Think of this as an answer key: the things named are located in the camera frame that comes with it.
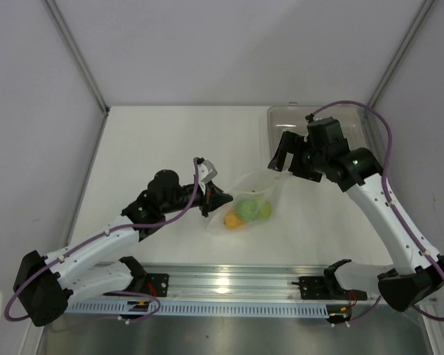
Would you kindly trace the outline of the orange fruit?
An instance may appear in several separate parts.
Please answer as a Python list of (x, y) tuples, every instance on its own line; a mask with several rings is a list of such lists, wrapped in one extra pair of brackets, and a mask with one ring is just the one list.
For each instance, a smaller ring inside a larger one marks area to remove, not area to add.
[(224, 217), (223, 224), (228, 229), (238, 229), (244, 222), (236, 215), (234, 211), (230, 211)]

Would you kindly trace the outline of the round green lime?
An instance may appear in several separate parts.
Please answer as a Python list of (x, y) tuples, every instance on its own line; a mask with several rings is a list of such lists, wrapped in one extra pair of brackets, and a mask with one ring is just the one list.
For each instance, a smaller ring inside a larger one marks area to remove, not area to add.
[(255, 209), (256, 202), (254, 198), (239, 200), (235, 205), (235, 213), (244, 223), (255, 219)]

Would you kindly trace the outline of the clear zip top bag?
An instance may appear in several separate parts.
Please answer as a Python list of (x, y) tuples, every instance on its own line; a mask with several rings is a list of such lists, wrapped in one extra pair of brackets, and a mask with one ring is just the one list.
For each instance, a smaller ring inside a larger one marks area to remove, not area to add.
[(253, 171), (238, 178), (226, 193), (233, 200), (210, 217), (210, 234), (243, 231), (273, 221), (280, 210), (280, 199), (289, 172), (271, 169)]

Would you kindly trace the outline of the green pear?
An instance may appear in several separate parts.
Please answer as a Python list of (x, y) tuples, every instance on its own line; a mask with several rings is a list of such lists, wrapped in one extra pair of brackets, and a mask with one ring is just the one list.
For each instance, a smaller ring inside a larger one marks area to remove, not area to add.
[(255, 219), (256, 220), (266, 220), (272, 215), (272, 204), (268, 198), (259, 196), (255, 198), (256, 209), (255, 209)]

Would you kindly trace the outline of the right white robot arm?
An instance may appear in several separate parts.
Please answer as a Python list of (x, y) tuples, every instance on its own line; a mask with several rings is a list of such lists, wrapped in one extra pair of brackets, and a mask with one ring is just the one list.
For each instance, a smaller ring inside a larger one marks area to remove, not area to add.
[(419, 233), (394, 200), (385, 171), (365, 147), (350, 149), (340, 122), (307, 118), (305, 136), (285, 131), (268, 167), (281, 171), (287, 155), (295, 177), (327, 178), (362, 210), (386, 247), (392, 265), (374, 266), (340, 260), (324, 270), (323, 290), (331, 298), (348, 291), (380, 295), (403, 312), (444, 286), (444, 254)]

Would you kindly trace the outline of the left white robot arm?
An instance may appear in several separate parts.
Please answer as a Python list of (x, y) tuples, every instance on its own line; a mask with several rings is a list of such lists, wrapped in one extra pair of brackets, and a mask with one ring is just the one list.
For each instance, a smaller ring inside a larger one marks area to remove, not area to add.
[(74, 246), (40, 255), (26, 254), (20, 263), (14, 294), (4, 310), (10, 322), (11, 306), (18, 300), (36, 327), (59, 318), (69, 306), (100, 294), (139, 295), (147, 273), (134, 257), (122, 257), (106, 268), (105, 257), (136, 246), (159, 229), (181, 219), (191, 208), (204, 217), (232, 202), (233, 197), (212, 182), (213, 173), (202, 163), (195, 167), (194, 182), (182, 186), (172, 170), (161, 170), (111, 223), (97, 235)]

